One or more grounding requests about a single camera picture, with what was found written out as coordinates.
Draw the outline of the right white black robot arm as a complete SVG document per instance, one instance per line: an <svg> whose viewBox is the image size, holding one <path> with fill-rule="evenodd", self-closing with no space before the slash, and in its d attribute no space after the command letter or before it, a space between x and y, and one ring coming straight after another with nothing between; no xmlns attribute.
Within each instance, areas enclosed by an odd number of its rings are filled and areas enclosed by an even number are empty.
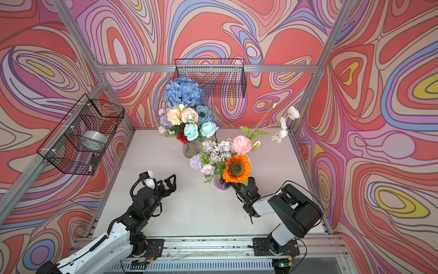
<svg viewBox="0 0 438 274"><path fill-rule="evenodd" d="M236 196L251 219L275 214L280 224L265 238L267 250L279 253L290 241L302 239L323 218L321 207L287 180L278 191L261 196L255 179L234 183Z"/></svg>

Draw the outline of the cream peach rose bunch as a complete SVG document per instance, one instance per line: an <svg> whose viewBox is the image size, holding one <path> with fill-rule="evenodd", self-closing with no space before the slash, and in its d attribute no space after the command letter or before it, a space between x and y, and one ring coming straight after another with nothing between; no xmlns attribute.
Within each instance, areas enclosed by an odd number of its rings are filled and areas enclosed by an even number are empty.
<svg viewBox="0 0 438 274"><path fill-rule="evenodd" d="M198 124L199 116L195 109L179 104L170 109L166 114L167 120L173 126L179 126L186 123Z"/></svg>

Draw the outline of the red flower stem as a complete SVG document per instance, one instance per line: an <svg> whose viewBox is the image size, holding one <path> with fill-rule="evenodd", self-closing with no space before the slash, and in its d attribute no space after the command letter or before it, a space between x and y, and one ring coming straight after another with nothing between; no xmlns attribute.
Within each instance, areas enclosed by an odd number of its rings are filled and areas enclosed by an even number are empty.
<svg viewBox="0 0 438 274"><path fill-rule="evenodd" d="M183 144L188 144L190 141L184 135L184 131L180 131L180 133L176 136L177 140L179 140Z"/></svg>

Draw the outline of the orange flower stem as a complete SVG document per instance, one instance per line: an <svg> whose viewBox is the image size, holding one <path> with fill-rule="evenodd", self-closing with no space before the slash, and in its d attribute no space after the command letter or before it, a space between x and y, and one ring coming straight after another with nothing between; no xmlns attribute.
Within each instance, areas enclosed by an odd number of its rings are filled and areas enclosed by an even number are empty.
<svg viewBox="0 0 438 274"><path fill-rule="evenodd" d="M225 183L240 183L247 186L250 172L251 165L248 156L237 154L226 162L218 162L214 175Z"/></svg>

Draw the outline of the white blossom branch stem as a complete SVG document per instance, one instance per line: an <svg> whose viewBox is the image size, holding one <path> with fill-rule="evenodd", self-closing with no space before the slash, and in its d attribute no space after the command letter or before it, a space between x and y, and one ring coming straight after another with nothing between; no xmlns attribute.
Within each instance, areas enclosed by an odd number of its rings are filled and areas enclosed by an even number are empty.
<svg viewBox="0 0 438 274"><path fill-rule="evenodd" d="M250 150L258 149L260 147L260 141L257 140L257 138L260 136L269 135L269 132L267 132L267 130L271 128L279 129L276 134L272 135L271 140L277 143L281 143L281 141L289 133L287 126L288 121L295 121L300 117L300 112L294 106L290 106L287 109L286 114L281 116L279 121L274 124L261 127L262 121L259 121L254 129L240 126L240 130L243 132L243 135L239 135L234 138L233 148L238 154L245 154L248 153Z"/></svg>

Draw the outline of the white purple mixed bouquet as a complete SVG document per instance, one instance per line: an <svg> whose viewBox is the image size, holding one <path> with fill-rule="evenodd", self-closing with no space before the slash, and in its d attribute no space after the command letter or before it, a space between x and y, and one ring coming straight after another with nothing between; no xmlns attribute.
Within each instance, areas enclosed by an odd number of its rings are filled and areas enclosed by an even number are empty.
<svg viewBox="0 0 438 274"><path fill-rule="evenodd" d="M158 131L161 136L164 137L173 137L175 135L174 131L171 131L172 123L167 118L167 110L165 108L161 108L158 111L159 116L159 127Z"/></svg>

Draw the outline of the blue purple glass vase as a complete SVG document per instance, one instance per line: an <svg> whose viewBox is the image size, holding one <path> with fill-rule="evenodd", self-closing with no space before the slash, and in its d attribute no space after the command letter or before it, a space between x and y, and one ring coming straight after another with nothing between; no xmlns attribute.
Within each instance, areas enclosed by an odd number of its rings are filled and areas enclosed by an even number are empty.
<svg viewBox="0 0 438 274"><path fill-rule="evenodd" d="M225 191L225 190L231 188L231 186L230 186L229 183L227 183L225 180L223 180L222 177L217 177L217 176L214 177L214 185L215 185L219 190L222 190L222 191Z"/></svg>

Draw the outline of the white green flower bunch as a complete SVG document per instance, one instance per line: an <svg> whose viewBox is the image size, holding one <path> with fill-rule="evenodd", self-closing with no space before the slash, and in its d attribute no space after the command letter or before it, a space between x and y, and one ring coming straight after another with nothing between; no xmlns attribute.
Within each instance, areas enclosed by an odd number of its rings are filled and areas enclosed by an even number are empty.
<svg viewBox="0 0 438 274"><path fill-rule="evenodd" d="M233 148L233 140L234 138L228 138L221 142L205 141L200 153L190 158L190 166L202 173L205 183L214 181L218 162L226 162L238 154Z"/></svg>

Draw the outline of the clear ribbed glass vase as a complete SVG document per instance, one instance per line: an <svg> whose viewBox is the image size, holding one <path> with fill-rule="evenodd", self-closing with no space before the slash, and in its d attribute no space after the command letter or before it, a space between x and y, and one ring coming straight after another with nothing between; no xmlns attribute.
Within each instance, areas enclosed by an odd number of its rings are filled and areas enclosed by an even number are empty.
<svg viewBox="0 0 438 274"><path fill-rule="evenodd" d="M188 143L183 144L183 154L186 158L191 158L195 155L198 155L202 149L203 145L198 140L193 140Z"/></svg>

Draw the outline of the white tape roll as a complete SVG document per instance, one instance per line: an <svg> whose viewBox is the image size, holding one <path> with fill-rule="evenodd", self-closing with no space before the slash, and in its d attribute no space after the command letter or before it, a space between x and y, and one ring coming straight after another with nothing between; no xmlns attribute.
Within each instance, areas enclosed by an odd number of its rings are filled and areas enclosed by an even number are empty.
<svg viewBox="0 0 438 274"><path fill-rule="evenodd" d="M108 138L105 135L103 135L101 132L94 130L85 131L82 136L99 143L106 144L108 142Z"/></svg>

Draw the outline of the blue hydrangea flower stem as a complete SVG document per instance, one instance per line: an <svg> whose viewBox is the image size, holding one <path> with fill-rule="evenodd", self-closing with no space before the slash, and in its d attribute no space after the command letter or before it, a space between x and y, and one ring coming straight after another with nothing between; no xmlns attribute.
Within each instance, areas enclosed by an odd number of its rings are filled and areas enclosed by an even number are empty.
<svg viewBox="0 0 438 274"><path fill-rule="evenodd" d="M203 95L200 85L187 77L176 78L167 83L163 98L168 108L184 105L185 107L195 107L200 103Z"/></svg>

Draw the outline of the teal rose flower stem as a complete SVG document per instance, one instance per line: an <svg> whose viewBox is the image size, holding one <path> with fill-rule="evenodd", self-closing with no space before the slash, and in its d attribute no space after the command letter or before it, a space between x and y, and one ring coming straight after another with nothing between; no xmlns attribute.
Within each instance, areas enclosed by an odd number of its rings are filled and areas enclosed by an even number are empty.
<svg viewBox="0 0 438 274"><path fill-rule="evenodd" d="M206 102L199 103L196 108L196 113L198 114L198 124L202 125L206 122L214 122L216 120L216 115Z"/></svg>

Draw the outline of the pale teal flower stem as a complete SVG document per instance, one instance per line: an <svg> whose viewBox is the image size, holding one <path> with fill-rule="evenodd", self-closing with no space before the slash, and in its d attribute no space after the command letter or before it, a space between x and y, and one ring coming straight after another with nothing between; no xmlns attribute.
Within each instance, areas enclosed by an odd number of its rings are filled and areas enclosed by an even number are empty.
<svg viewBox="0 0 438 274"><path fill-rule="evenodd" d="M205 122L202 125L187 123L182 130L182 134L188 141L205 140L213 137L219 129L215 122Z"/></svg>

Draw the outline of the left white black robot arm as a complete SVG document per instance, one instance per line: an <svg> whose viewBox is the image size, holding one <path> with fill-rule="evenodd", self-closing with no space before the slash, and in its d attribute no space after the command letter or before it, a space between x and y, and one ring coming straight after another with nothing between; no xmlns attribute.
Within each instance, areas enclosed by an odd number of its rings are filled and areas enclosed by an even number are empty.
<svg viewBox="0 0 438 274"><path fill-rule="evenodd" d="M115 263L134 257L149 265L162 256L163 239L148 240L142 232L151 218L163 211L162 200L177 189L176 175L157 181L151 171L143 172L130 189L132 204L113 219L105 233L72 255L45 262L38 274L103 274Z"/></svg>

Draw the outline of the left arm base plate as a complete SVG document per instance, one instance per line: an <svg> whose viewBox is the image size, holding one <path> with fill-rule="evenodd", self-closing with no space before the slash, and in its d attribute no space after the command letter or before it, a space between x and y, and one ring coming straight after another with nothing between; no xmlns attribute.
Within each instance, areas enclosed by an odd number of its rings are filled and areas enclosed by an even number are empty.
<svg viewBox="0 0 438 274"><path fill-rule="evenodd" d="M164 239L143 239L133 245L131 257L157 259L162 256Z"/></svg>

